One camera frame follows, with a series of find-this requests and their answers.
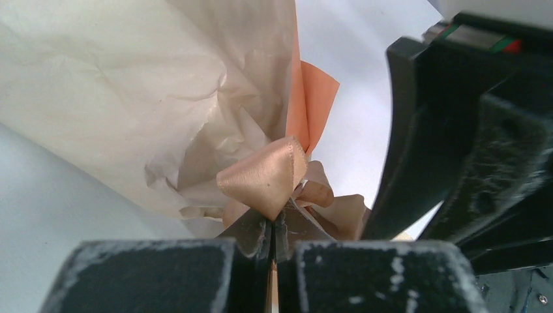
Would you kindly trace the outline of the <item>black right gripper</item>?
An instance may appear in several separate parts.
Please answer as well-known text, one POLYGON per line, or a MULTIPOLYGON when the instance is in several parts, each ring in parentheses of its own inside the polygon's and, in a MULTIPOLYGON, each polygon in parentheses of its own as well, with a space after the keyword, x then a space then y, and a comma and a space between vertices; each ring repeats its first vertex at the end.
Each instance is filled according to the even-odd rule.
POLYGON ((392 123, 361 238, 429 210, 478 275, 552 265, 552 28, 461 12, 386 51, 392 123))

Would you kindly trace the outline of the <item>tan ribbon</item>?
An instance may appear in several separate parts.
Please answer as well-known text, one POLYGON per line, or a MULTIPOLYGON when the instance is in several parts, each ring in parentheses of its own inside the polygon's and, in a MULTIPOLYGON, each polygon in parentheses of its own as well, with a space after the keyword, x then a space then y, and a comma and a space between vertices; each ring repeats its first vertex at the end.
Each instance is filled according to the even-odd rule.
POLYGON ((293 200, 331 237, 358 240, 370 214, 363 196, 335 196, 322 163, 309 161, 293 136, 272 142, 220 171, 217 185, 230 199, 223 208, 225 228, 249 209, 274 221, 293 200))

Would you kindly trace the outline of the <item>brown wrapping paper sheet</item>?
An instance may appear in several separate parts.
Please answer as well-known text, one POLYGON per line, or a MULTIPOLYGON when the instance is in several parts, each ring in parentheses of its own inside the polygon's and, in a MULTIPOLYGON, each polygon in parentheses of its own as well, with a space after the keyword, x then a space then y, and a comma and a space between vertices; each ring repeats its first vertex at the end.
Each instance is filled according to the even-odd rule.
POLYGON ((337 90, 294 1, 1 2, 1 122, 170 217, 222 219, 217 174, 272 142, 308 157, 337 90))

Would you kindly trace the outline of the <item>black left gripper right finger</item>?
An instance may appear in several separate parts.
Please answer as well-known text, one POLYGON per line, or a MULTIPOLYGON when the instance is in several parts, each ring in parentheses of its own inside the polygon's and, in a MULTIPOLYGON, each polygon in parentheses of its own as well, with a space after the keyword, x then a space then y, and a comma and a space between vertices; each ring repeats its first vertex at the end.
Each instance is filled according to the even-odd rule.
POLYGON ((290 260, 299 241, 332 241, 314 217, 289 200, 275 220, 275 260, 290 260))

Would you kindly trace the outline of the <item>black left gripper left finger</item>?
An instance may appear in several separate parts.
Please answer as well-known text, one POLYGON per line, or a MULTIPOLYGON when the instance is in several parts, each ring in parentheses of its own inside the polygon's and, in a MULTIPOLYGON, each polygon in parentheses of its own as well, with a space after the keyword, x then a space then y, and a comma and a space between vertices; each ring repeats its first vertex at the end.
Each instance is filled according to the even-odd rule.
POLYGON ((233 251, 235 258, 266 260, 271 255, 272 223, 256 210, 249 209, 216 237, 233 251))

